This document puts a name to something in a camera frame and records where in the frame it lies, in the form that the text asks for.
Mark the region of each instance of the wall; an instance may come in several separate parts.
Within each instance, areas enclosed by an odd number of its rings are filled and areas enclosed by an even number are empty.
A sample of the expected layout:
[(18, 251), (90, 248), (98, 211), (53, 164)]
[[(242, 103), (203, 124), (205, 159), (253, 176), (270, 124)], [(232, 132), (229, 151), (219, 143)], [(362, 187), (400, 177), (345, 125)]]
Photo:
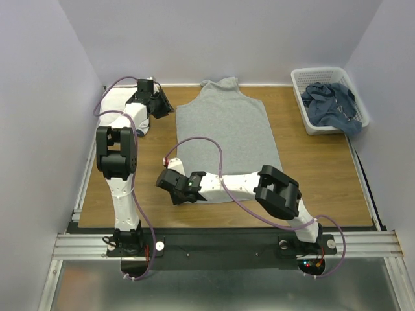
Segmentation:
[(385, 0), (346, 70), (372, 119), (353, 140), (376, 205), (415, 283), (415, 2)]
[(1, 310), (37, 310), (102, 91), (55, 0), (0, 1)]
[(291, 83), (343, 67), (381, 0), (60, 0), (105, 84), (124, 75)]

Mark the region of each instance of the brown surface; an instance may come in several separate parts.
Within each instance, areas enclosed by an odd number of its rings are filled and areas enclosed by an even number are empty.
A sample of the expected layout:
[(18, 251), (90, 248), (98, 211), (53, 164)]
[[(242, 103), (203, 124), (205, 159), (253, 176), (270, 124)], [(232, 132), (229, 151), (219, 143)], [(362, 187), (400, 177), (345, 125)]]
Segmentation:
[[(198, 87), (166, 87), (170, 103), (187, 104)], [(242, 87), (263, 101), (283, 170), (300, 183), (305, 206), (312, 215), (328, 214), (340, 225), (372, 225), (359, 180), (343, 135), (307, 135), (291, 87)], [(173, 206), (167, 192), (155, 186), (163, 170), (162, 159), (176, 144), (175, 115), (151, 123), (139, 139), (136, 194), (155, 227), (260, 227), (266, 226), (234, 203)], [(256, 202), (245, 202), (256, 213), (280, 224)], [(93, 166), (79, 227), (113, 227), (110, 191)]]

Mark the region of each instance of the purple cable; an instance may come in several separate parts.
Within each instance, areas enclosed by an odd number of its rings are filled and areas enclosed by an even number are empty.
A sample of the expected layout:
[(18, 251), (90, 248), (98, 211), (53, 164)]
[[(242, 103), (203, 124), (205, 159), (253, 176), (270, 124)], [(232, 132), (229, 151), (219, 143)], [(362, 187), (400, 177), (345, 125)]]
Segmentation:
[[(93, 109), (93, 115), (96, 116), (96, 117), (100, 117), (101, 115), (106, 115), (107, 113), (120, 113), (121, 115), (124, 115), (131, 122), (131, 127), (132, 127), (133, 133), (134, 133), (134, 141), (136, 143), (136, 148), (138, 148), (138, 138), (137, 138), (136, 125), (134, 124), (134, 120), (131, 118), (131, 116), (129, 116), (128, 114), (124, 114), (123, 111), (119, 111), (119, 110), (107, 110), (107, 111), (104, 111), (102, 113), (97, 113), (97, 109), (99, 108), (102, 100), (108, 94), (108, 92), (110, 92), (111, 89), (118, 82), (120, 82), (122, 80), (125, 80), (125, 79), (134, 79), (135, 81), (138, 80), (137, 78), (134, 78), (133, 76), (124, 76), (124, 77), (118, 79), (117, 81), (115, 81), (111, 86), (108, 87), (108, 89), (102, 95), (101, 99), (95, 105), (95, 107)], [(144, 213), (143, 209), (141, 208), (140, 204), (138, 203), (136, 192), (134, 191), (135, 181), (136, 181), (136, 173), (134, 172), (134, 175), (132, 176), (132, 197), (134, 199), (134, 202), (137, 205), (137, 208), (138, 208), (140, 214), (143, 216), (143, 218), (147, 222), (148, 228), (150, 228), (150, 232), (151, 232), (152, 239), (153, 239), (153, 252), (151, 254), (150, 262), (148, 263), (148, 266), (147, 266), (147, 269), (145, 270), (145, 272), (142, 275), (140, 275), (139, 277), (134, 277), (134, 278), (130, 277), (128, 274), (124, 274), (124, 276), (127, 277), (128, 279), (133, 280), (133, 281), (138, 281), (138, 280), (144, 279), (148, 275), (148, 273), (150, 272), (151, 268), (153, 267), (154, 259), (156, 258), (156, 234), (154, 232), (154, 228), (153, 228), (150, 220), (148, 219), (147, 215)]]
[[(203, 137), (203, 136), (194, 136), (194, 137), (190, 137), (190, 138), (186, 138), (186, 139), (184, 139), (183, 141), (180, 141), (179, 143), (177, 143), (174, 147), (172, 147), (171, 149), (170, 149), (170, 151), (169, 152), (167, 152), (167, 155), (165, 156), (165, 159), (167, 159), (168, 157), (169, 157), (169, 155), (174, 151), (174, 149), (176, 149), (177, 147), (179, 147), (181, 144), (183, 144), (183, 143), (185, 143), (186, 141), (192, 141), (193, 139), (204, 139), (204, 140), (206, 140), (206, 141), (210, 141), (211, 143), (213, 143), (213, 144), (215, 144), (215, 146), (218, 148), (218, 151), (219, 151), (219, 173), (218, 173), (218, 175), (219, 175), (219, 178), (220, 178), (220, 182), (221, 182), (221, 184), (222, 184), (222, 186), (223, 186), (223, 188), (224, 188), (224, 190), (225, 190), (225, 192), (228, 194), (228, 196), (239, 206), (239, 207), (241, 207), (244, 211), (246, 211), (248, 214), (250, 214), (251, 216), (253, 216), (253, 217), (255, 217), (255, 218), (257, 218), (257, 219), (259, 219), (259, 220), (261, 220), (262, 222), (264, 222), (264, 223), (266, 223), (266, 224), (268, 224), (268, 225), (271, 225), (271, 226), (273, 226), (273, 227), (277, 227), (277, 228), (279, 228), (279, 229), (282, 229), (282, 230), (287, 230), (287, 231), (295, 231), (295, 230), (300, 230), (300, 229), (303, 229), (303, 228), (305, 228), (305, 227), (307, 227), (308, 225), (311, 225), (312, 223), (314, 223), (315, 222), (315, 220), (314, 219), (312, 219), (312, 220), (310, 220), (309, 222), (307, 222), (306, 224), (303, 224), (303, 225), (301, 225), (301, 226), (298, 226), (298, 227), (295, 227), (295, 228), (293, 228), (293, 227), (285, 227), (285, 226), (283, 226), (283, 225), (278, 225), (278, 224), (275, 224), (275, 223), (273, 223), (273, 222), (271, 222), (271, 221), (269, 221), (269, 220), (267, 220), (267, 219), (265, 219), (265, 218), (263, 218), (262, 216), (259, 216), (258, 214), (256, 214), (256, 213), (254, 213), (253, 211), (251, 211), (251, 210), (249, 210), (246, 206), (244, 206), (243, 204), (242, 204), (242, 202), (240, 202), (230, 191), (229, 191), (229, 189), (227, 188), (227, 186), (224, 184), (224, 182), (223, 182), (223, 180), (222, 180), (222, 162), (223, 162), (223, 154), (222, 154), (222, 148), (219, 146), (219, 144), (216, 142), (216, 141), (214, 141), (213, 139), (211, 139), (211, 138), (208, 138), (208, 137)], [(328, 277), (329, 275), (331, 275), (331, 274), (333, 274), (336, 270), (338, 270), (339, 268), (340, 268), (340, 266), (343, 264), (343, 262), (344, 262), (344, 257), (346, 256), (346, 238), (344, 237), (344, 233), (343, 233), (343, 230), (342, 230), (342, 228), (340, 228), (340, 226), (339, 226), (339, 224), (334, 220), (334, 219), (332, 219), (332, 217), (329, 217), (329, 216), (327, 216), (327, 215), (318, 215), (318, 216), (316, 216), (316, 218), (315, 219), (319, 219), (319, 218), (326, 218), (326, 219), (328, 219), (328, 220), (330, 220), (336, 227), (337, 227), (337, 229), (338, 229), (338, 231), (340, 232), (340, 235), (341, 235), (341, 237), (342, 237), (342, 240), (343, 240), (343, 254), (342, 254), (342, 257), (341, 257), (341, 259), (340, 259), (340, 261), (339, 261), (339, 263), (331, 270), (331, 271), (329, 271), (329, 272), (327, 272), (327, 273), (325, 273), (325, 274), (322, 274), (322, 275), (318, 275), (318, 276), (315, 276), (316, 278), (322, 278), (322, 277)]]

